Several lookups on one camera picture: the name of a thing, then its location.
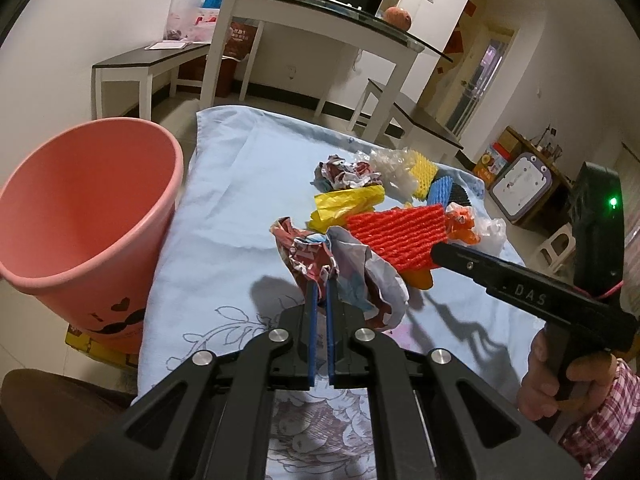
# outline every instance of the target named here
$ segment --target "pink bucket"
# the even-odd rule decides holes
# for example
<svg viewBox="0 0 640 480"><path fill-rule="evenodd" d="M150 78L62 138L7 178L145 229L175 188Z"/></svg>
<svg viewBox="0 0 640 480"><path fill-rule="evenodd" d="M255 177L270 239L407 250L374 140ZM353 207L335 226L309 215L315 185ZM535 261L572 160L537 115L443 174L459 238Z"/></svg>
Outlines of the pink bucket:
<svg viewBox="0 0 640 480"><path fill-rule="evenodd" d="M0 192L0 275L96 341L137 353L181 181L180 145L158 124L67 130Z"/></svg>

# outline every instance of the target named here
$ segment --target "bench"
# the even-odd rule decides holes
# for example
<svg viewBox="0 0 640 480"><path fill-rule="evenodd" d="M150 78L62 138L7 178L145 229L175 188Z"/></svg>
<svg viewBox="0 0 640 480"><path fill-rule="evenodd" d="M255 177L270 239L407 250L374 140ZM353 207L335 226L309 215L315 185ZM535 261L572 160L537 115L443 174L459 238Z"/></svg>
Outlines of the bench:
<svg viewBox="0 0 640 480"><path fill-rule="evenodd" d="M356 121L364 122L360 117L362 109L370 95L380 98L385 90L385 85L369 79L364 93L353 111L348 131L352 132ZM398 148L409 147L422 153L433 162L449 164L462 145L458 138L450 133L444 126L436 122L426 111L420 108L409 96L400 92L391 108L391 113L382 128L384 132L391 120L396 120L404 130L404 135L399 139Z"/></svg>
<svg viewBox="0 0 640 480"><path fill-rule="evenodd" d="M200 86L200 82L178 79L180 65L206 56L208 44L193 43L180 49L146 50L137 48L110 57L93 66L95 77L94 119L104 117L102 110L102 83L104 81L138 81L140 84L140 118L151 120L151 95L154 76L171 70L170 97L175 96L178 84Z"/></svg>

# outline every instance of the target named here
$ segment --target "baseboard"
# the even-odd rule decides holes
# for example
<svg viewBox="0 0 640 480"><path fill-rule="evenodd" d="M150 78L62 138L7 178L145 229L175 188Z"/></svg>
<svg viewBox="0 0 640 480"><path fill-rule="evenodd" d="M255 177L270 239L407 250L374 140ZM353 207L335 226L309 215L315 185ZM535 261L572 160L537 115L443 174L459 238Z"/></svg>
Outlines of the baseboard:
<svg viewBox="0 0 640 480"><path fill-rule="evenodd" d="M476 166L476 164L473 161L471 161L471 159L468 158L468 156L466 156L462 152L462 150L458 150L458 152L456 153L456 159L458 160L458 162L460 164L462 164L464 166L464 168L467 171L473 171L475 166Z"/></svg>
<svg viewBox="0 0 640 480"><path fill-rule="evenodd" d="M234 79L233 83L231 83L231 91L233 93L239 94L241 88L242 88L242 81L238 81L237 79ZM276 88L273 86L262 85L260 83L251 83L251 82L247 87L246 93L247 95L251 95L253 97L270 99L271 101L278 101L280 103L286 103L289 105L298 106L300 108L306 108L307 110L315 110L316 107L318 106L318 101L319 101L317 97L311 97L309 95L300 94L298 92L292 92L290 90L283 90L282 88ZM324 104L324 107L322 108L322 113L348 121L351 119L351 116L353 115L353 108L342 106L337 103L326 102ZM360 115L361 117L364 117L366 119L371 118L369 114L360 114ZM399 139L400 137L402 137L402 134L404 134L404 130L399 126L390 124L387 127L385 133L391 137L395 137L396 139Z"/></svg>

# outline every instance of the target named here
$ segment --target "hand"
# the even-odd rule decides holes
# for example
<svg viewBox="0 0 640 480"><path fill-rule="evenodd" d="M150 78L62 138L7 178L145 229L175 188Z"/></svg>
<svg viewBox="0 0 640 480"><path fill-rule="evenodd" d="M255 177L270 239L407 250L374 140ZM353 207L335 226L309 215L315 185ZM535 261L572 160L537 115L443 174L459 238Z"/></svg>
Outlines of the hand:
<svg viewBox="0 0 640 480"><path fill-rule="evenodd" d="M536 334L529 353L529 371L518 391L517 405L529 420L552 416L558 410L554 396L558 393L558 378L546 367L547 346L544 330ZM586 401L578 409L583 415L591 415L609 395L616 376L617 360L607 352L596 352L577 358L566 370L570 381L590 382Z"/></svg>

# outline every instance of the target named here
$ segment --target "plaid sleeve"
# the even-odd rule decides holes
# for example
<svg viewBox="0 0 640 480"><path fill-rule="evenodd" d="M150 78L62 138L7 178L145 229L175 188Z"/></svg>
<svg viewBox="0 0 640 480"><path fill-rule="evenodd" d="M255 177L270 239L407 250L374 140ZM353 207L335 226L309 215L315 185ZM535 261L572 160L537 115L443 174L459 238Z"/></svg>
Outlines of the plaid sleeve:
<svg viewBox="0 0 640 480"><path fill-rule="evenodd" d="M591 480L613 455L640 412L640 379L622 359L609 396L600 409L585 421L574 424L560 444L582 466Z"/></svg>

